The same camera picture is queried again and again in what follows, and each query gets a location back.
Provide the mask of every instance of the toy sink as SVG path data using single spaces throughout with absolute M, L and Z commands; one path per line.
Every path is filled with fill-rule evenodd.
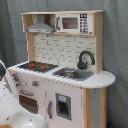
M 91 77 L 94 73 L 86 70 L 79 70 L 74 68 L 62 68 L 53 73 L 54 76 L 83 81 Z

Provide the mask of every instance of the backsplash panel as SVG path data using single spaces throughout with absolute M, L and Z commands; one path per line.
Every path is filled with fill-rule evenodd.
M 95 57 L 95 43 L 95 37 L 35 35 L 35 60 L 76 68 L 82 51 L 88 50 Z M 95 65 L 91 65 L 91 58 L 88 55 L 83 55 L 83 62 L 88 62 L 89 70 L 95 70 Z

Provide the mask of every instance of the microwave window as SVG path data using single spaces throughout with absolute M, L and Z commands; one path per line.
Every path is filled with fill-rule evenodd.
M 78 29 L 78 19 L 76 17 L 62 18 L 63 29 Z

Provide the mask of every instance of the knob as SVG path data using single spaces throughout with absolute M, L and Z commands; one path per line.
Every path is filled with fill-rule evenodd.
M 38 85 L 38 82 L 37 82 L 37 81 L 33 81 L 32 86 L 35 86 L 35 87 L 39 86 L 39 85 Z
M 15 80 L 15 81 L 19 81 L 19 77 L 18 77 L 18 76 L 15 76 L 15 77 L 14 77 L 14 80 Z
M 18 87 L 18 86 L 19 86 L 19 84 L 16 85 L 16 87 Z

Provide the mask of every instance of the kitchen countertop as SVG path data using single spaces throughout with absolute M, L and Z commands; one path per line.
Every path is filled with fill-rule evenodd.
M 48 71 L 47 73 L 39 73 L 39 72 L 33 72 L 33 71 L 29 71 L 29 70 L 16 68 L 17 66 L 20 66 L 25 63 L 27 63 L 27 62 L 20 63 L 18 65 L 9 67 L 8 70 L 17 70 L 17 71 L 33 74 L 36 76 L 42 76 L 45 79 L 60 81 L 60 82 L 64 82 L 64 83 L 76 86 L 76 87 L 82 87 L 82 88 L 103 88 L 103 87 L 110 86 L 115 82 L 115 76 L 108 71 L 101 71 L 99 74 L 93 74 L 91 77 L 89 77 L 88 79 L 86 79 L 84 81 L 76 81 L 76 80 L 62 78 L 62 77 L 52 75 L 52 73 L 54 73 L 55 71 L 57 71 L 61 68 L 64 68 L 64 66 L 59 66 L 51 71 Z

